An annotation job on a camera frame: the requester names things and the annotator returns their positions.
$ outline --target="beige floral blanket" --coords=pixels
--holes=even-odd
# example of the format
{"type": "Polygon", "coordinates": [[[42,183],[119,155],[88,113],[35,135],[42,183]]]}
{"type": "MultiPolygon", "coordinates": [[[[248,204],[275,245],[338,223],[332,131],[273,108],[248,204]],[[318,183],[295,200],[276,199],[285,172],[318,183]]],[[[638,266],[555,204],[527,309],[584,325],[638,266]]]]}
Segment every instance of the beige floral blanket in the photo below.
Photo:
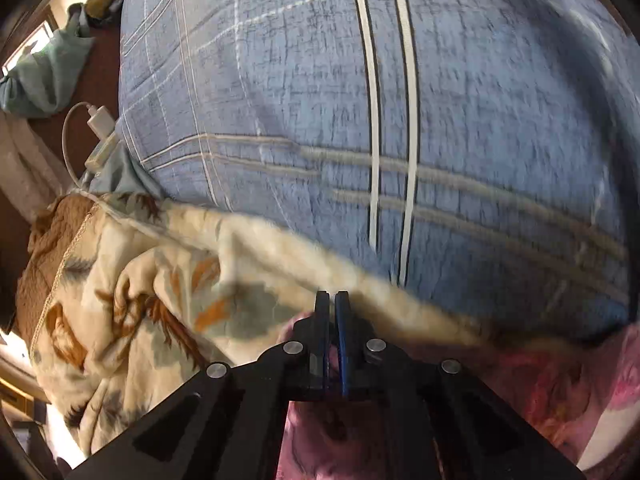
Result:
{"type": "Polygon", "coordinates": [[[319,289],[348,290],[382,337],[479,342],[464,320],[264,220],[143,195],[102,200],[62,258],[30,347],[87,455],[207,363],[256,359],[319,289]]]}

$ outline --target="black metal bracket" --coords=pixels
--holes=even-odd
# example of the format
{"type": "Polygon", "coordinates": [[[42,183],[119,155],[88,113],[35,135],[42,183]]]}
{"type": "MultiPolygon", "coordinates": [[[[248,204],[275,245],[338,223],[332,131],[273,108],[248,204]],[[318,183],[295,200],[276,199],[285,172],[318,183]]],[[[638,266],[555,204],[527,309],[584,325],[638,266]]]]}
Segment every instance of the black metal bracket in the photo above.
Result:
{"type": "Polygon", "coordinates": [[[413,361],[377,339],[346,292],[318,292],[293,339],[213,363],[76,468],[70,480],[272,480],[290,400],[375,400],[388,478],[579,480],[583,474],[459,362],[413,361]],[[338,349],[338,374],[330,348],[338,349]]]}

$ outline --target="pink blanket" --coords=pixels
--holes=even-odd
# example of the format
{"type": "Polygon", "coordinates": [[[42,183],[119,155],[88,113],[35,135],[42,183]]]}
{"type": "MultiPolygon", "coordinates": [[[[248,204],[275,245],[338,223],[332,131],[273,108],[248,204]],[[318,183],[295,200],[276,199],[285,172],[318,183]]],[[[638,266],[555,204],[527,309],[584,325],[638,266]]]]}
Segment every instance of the pink blanket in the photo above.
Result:
{"type": "MultiPolygon", "coordinates": [[[[572,357],[486,348],[405,349],[426,362],[458,359],[574,463],[604,410],[640,402],[637,326],[572,357]]],[[[610,478],[640,454],[633,439],[640,434],[637,429],[638,425],[605,460],[585,472],[589,480],[610,478]]],[[[382,420],[372,403],[292,402],[277,478],[381,479],[385,477],[383,446],[382,420]]]]}

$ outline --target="white stripe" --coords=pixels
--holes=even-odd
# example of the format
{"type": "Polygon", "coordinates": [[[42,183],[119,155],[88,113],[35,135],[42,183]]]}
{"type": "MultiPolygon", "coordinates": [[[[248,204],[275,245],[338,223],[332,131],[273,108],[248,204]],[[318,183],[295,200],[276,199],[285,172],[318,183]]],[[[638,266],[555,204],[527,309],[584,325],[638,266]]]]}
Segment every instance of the white stripe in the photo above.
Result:
{"type": "MultiPolygon", "coordinates": [[[[124,117],[124,123],[125,123],[125,126],[127,127],[127,131],[129,132],[129,137],[131,138],[131,143],[133,144],[133,149],[136,152],[136,157],[138,158],[138,160],[140,160],[140,152],[138,151],[138,147],[136,146],[136,141],[133,140],[133,134],[131,133],[131,128],[129,128],[129,121],[127,121],[127,115],[123,114],[122,116],[124,117]]],[[[142,166],[142,168],[145,167],[145,165],[142,164],[142,162],[140,162],[140,166],[142,166]]]]}
{"type": "Polygon", "coordinates": [[[356,0],[358,18],[362,27],[364,56],[367,63],[369,83],[369,121],[371,127],[371,200],[369,203],[369,245],[376,249],[378,244],[378,196],[380,195],[380,110],[378,107],[378,79],[376,59],[373,50],[373,34],[367,0],[356,0]]]}
{"type": "Polygon", "coordinates": [[[229,142],[248,142],[250,144],[293,144],[292,140],[287,139],[287,137],[256,137],[255,135],[230,135],[230,134],[202,134],[202,135],[194,135],[185,137],[184,139],[177,140],[170,146],[163,148],[159,152],[155,152],[149,155],[147,158],[144,158],[142,162],[148,162],[152,158],[156,158],[156,156],[164,155],[166,152],[170,152],[172,149],[177,148],[187,142],[192,142],[193,140],[198,139],[207,139],[207,140],[216,140],[219,142],[229,141],[229,142]]]}
{"type": "MultiPolygon", "coordinates": [[[[166,77],[164,79],[162,79],[161,82],[159,82],[156,86],[157,89],[159,90],[161,86],[164,86],[165,83],[167,81],[169,81],[169,78],[174,74],[174,72],[176,70],[178,70],[180,67],[182,66],[181,63],[178,63],[174,68],[171,69],[171,72],[169,72],[166,77]]],[[[146,94],[144,94],[140,99],[137,99],[135,102],[133,102],[132,104],[130,104],[126,110],[124,110],[125,112],[130,112],[131,110],[133,110],[133,108],[137,105],[139,105],[142,101],[144,101],[147,97],[149,97],[153,92],[156,91],[156,88],[153,88],[152,90],[150,90],[149,92],[147,92],[146,94]]]]}
{"type": "MultiPolygon", "coordinates": [[[[144,7],[144,13],[146,16],[146,0],[144,0],[143,7],[144,7]]],[[[151,81],[154,84],[156,97],[158,98],[158,102],[160,103],[160,111],[162,112],[162,121],[164,123],[164,130],[166,131],[166,141],[170,144],[171,139],[169,138],[169,124],[166,121],[166,113],[164,111],[164,106],[162,105],[162,98],[160,97],[160,92],[158,91],[158,84],[156,83],[156,71],[151,68],[151,56],[149,56],[149,44],[147,40],[148,40],[148,34],[145,34],[146,63],[149,66],[149,72],[151,72],[151,81]]],[[[174,176],[175,190],[179,195],[180,185],[178,184],[178,179],[175,176],[175,170],[173,170],[173,168],[172,168],[172,174],[174,176]]]]}
{"type": "MultiPolygon", "coordinates": [[[[238,79],[240,80],[240,86],[242,87],[242,93],[244,94],[244,99],[246,100],[247,106],[249,108],[250,113],[254,116],[254,125],[255,125],[255,135],[257,137],[260,137],[262,135],[262,127],[260,126],[260,120],[258,118],[258,113],[254,110],[254,105],[251,101],[251,99],[249,98],[249,94],[246,91],[246,86],[244,84],[244,78],[242,78],[242,69],[240,66],[240,35],[239,35],[239,27],[238,24],[240,23],[240,7],[239,7],[239,0],[234,0],[234,25],[235,25],[235,33],[234,33],[234,45],[235,45],[235,49],[236,49],[236,67],[238,69],[238,79]]],[[[271,13],[273,13],[273,16],[276,15],[276,11],[275,10],[270,10],[268,13],[265,13],[264,16],[266,17],[267,15],[271,15],[271,13]]],[[[260,159],[263,158],[263,152],[262,152],[262,147],[259,146],[258,147],[258,152],[260,153],[260,159]]],[[[292,225],[291,222],[289,220],[289,217],[287,216],[287,214],[284,212],[284,208],[282,207],[282,204],[280,203],[280,200],[278,199],[278,195],[276,194],[275,190],[273,189],[273,184],[271,183],[271,179],[269,177],[267,177],[267,184],[269,185],[269,189],[271,189],[271,194],[273,195],[273,200],[275,201],[276,205],[278,206],[278,209],[282,215],[283,220],[285,221],[285,223],[287,224],[287,227],[289,229],[292,229],[292,225]]]]}
{"type": "MultiPolygon", "coordinates": [[[[184,52],[182,51],[182,35],[180,34],[180,18],[178,17],[178,1],[174,0],[174,4],[175,4],[175,23],[178,26],[178,40],[180,41],[180,60],[182,61],[182,68],[183,68],[183,72],[184,72],[184,80],[187,83],[187,94],[189,96],[189,102],[191,104],[191,113],[193,115],[193,124],[195,126],[196,129],[196,134],[198,135],[198,146],[200,148],[200,157],[202,158],[202,168],[204,169],[204,175],[207,179],[207,187],[209,187],[209,193],[211,195],[211,199],[213,200],[213,203],[215,206],[218,206],[218,200],[216,199],[216,194],[213,192],[213,186],[211,185],[211,177],[209,176],[209,170],[207,169],[207,161],[204,158],[204,152],[202,151],[202,143],[200,142],[200,128],[198,126],[198,118],[196,117],[196,110],[193,107],[193,100],[191,99],[191,89],[189,87],[189,78],[187,77],[187,67],[184,64],[184,52]]],[[[187,30],[186,30],[186,22],[184,23],[185,26],[185,30],[184,33],[185,35],[187,34],[187,30]]]]}
{"type": "Polygon", "coordinates": [[[164,6],[164,8],[160,11],[160,13],[154,18],[154,20],[149,23],[149,26],[147,28],[145,28],[145,31],[142,33],[142,35],[137,38],[137,40],[134,42],[133,45],[131,45],[126,52],[124,52],[124,48],[122,49],[122,56],[121,57],[127,57],[131,51],[134,49],[134,47],[140,43],[140,41],[142,41],[142,38],[144,38],[146,36],[146,34],[148,33],[149,29],[151,29],[151,27],[153,27],[156,22],[162,17],[162,15],[164,14],[165,10],[167,10],[167,8],[171,5],[171,0],[167,0],[166,5],[164,6]]]}
{"type": "MultiPolygon", "coordinates": [[[[122,138],[124,139],[124,143],[127,145],[127,151],[131,153],[131,146],[129,146],[129,139],[127,139],[127,134],[124,132],[124,127],[120,124],[120,133],[122,134],[122,138]]],[[[145,167],[144,163],[140,161],[140,166],[145,167]]]]}
{"type": "Polygon", "coordinates": [[[409,258],[409,241],[411,238],[411,220],[414,215],[415,185],[418,173],[418,77],[415,66],[414,38],[407,0],[396,0],[398,16],[400,18],[400,32],[402,35],[402,49],[406,64],[406,88],[408,108],[409,133],[409,166],[406,182],[406,203],[404,206],[404,227],[400,245],[400,269],[398,284],[404,286],[406,282],[407,260],[409,258]]]}
{"type": "Polygon", "coordinates": [[[187,14],[184,10],[184,0],[180,0],[182,6],[182,20],[184,22],[184,41],[187,44],[187,58],[189,60],[189,66],[191,67],[191,81],[193,82],[193,95],[196,98],[196,104],[198,104],[198,86],[196,85],[196,76],[193,72],[193,61],[191,60],[191,47],[189,46],[189,25],[187,25],[187,14]]]}
{"type": "MultiPolygon", "coordinates": [[[[158,1],[158,3],[156,4],[156,6],[151,10],[151,12],[149,12],[149,15],[147,16],[145,13],[145,18],[144,20],[142,20],[142,22],[138,25],[138,27],[136,28],[136,30],[133,31],[133,33],[125,40],[124,38],[121,38],[120,43],[122,44],[122,47],[124,47],[127,43],[129,43],[129,41],[133,40],[133,38],[135,37],[135,35],[138,33],[138,31],[140,30],[140,28],[142,28],[146,22],[148,22],[148,20],[151,18],[151,16],[153,15],[154,12],[156,12],[156,10],[158,10],[158,7],[160,7],[160,4],[162,3],[163,0],[158,1]]],[[[162,10],[160,11],[160,14],[158,16],[156,16],[153,20],[153,23],[151,25],[153,25],[159,18],[160,16],[162,16],[165,12],[165,10],[167,9],[167,7],[171,4],[171,0],[168,0],[166,5],[162,8],[162,10]]],[[[147,27],[145,29],[144,34],[146,34],[146,32],[151,28],[151,25],[149,25],[149,27],[147,27]]]]}
{"type": "MultiPolygon", "coordinates": [[[[182,162],[184,160],[190,160],[192,158],[199,158],[199,156],[199,153],[191,153],[191,155],[179,156],[178,158],[174,158],[174,160],[170,160],[169,162],[165,162],[164,164],[160,164],[159,166],[152,168],[151,170],[149,170],[149,173],[155,173],[158,170],[164,170],[164,168],[172,166],[173,164],[177,164],[178,162],[182,162]]],[[[320,172],[317,170],[306,170],[305,168],[296,168],[295,166],[280,166],[279,164],[269,164],[267,162],[261,162],[259,160],[252,160],[250,158],[225,156],[218,153],[214,153],[212,157],[216,160],[229,162],[231,164],[237,164],[239,166],[250,168],[251,170],[264,171],[281,176],[292,176],[295,178],[317,178],[318,176],[320,176],[320,172]]]]}

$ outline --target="window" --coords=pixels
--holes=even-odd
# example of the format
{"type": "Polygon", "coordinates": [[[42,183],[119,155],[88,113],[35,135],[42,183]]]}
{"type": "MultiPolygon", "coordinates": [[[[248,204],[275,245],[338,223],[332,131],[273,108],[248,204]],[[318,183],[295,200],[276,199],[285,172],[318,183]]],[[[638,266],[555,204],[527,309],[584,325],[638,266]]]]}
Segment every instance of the window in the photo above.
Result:
{"type": "Polygon", "coordinates": [[[18,49],[9,56],[7,62],[2,66],[2,72],[6,75],[17,63],[27,54],[34,54],[41,51],[53,36],[53,31],[48,22],[42,22],[29,37],[22,42],[18,49]]]}

